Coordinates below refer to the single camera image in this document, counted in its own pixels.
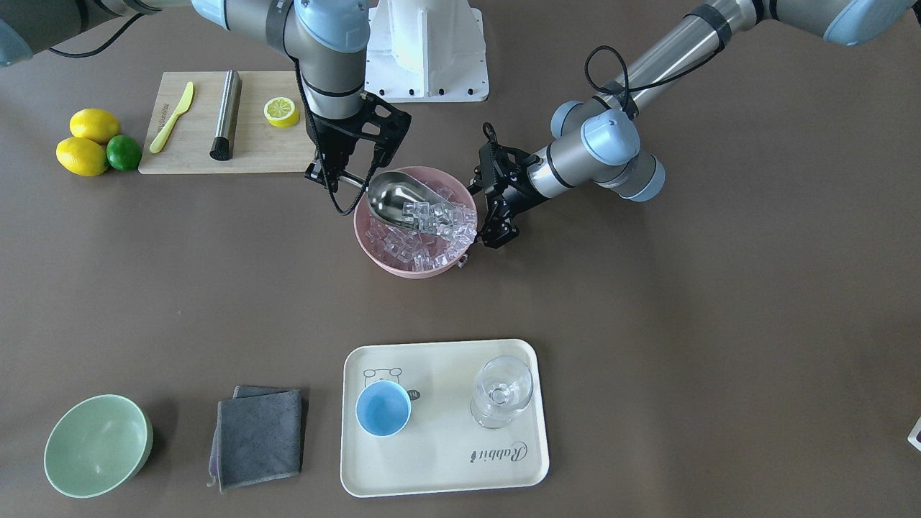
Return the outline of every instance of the cup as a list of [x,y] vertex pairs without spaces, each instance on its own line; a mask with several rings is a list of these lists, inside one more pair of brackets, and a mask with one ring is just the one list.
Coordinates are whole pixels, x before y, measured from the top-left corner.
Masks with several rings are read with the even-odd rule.
[[358,395],[355,414],[361,428],[377,437],[389,437],[402,430],[412,411],[409,394],[399,383],[374,382]]
[[489,360],[476,375],[470,411],[480,426],[500,429],[530,403],[534,383],[528,365],[513,356]]

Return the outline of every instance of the tabletop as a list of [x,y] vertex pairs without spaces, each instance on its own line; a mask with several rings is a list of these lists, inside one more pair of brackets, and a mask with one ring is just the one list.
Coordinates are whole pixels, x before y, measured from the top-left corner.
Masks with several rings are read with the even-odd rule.
[[[556,107],[592,93],[593,48],[632,61],[696,2],[472,5],[489,99],[401,105],[413,125],[394,167],[469,181],[485,121],[505,145],[546,146]],[[94,48],[118,23],[59,47]],[[143,140],[166,71],[291,69],[189,8],[95,57],[0,70],[0,515],[918,516],[919,56],[907,15],[855,48],[764,22],[636,119],[668,169],[658,197],[580,186],[517,218],[505,247],[424,280],[372,263],[300,173],[84,178],[57,163],[86,107]],[[617,64],[599,56],[592,73]],[[369,157],[359,146],[353,163]],[[536,351],[547,478],[346,493],[348,354],[494,338]],[[208,455],[239,384],[309,397],[303,469],[222,495]],[[153,452],[123,487],[68,499],[42,471],[48,434],[110,393],[150,416]]]

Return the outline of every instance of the folded towel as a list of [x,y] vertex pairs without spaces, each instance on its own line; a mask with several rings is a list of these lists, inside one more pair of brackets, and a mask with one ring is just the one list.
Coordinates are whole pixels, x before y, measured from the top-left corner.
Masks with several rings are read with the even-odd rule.
[[300,473],[299,390],[238,386],[217,404],[208,471],[220,488],[239,488]]

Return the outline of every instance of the mint green bowl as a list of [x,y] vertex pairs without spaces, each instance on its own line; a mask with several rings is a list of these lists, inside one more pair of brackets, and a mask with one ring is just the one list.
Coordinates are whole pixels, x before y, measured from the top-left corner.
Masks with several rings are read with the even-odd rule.
[[45,445],[45,476],[68,497],[98,497],[141,469],[153,440],[150,419],[132,400],[90,397],[54,425]]

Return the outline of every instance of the bucket of ice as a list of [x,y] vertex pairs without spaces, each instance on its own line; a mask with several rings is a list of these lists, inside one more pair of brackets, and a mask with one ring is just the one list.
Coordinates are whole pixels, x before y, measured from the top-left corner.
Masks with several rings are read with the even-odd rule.
[[[402,171],[428,186],[458,209],[476,214],[473,196],[456,178],[434,168],[412,166]],[[354,212],[358,244],[378,266],[398,277],[427,278],[448,271],[467,253],[476,234],[477,220],[462,226],[450,239],[385,224],[371,214],[362,198]]]

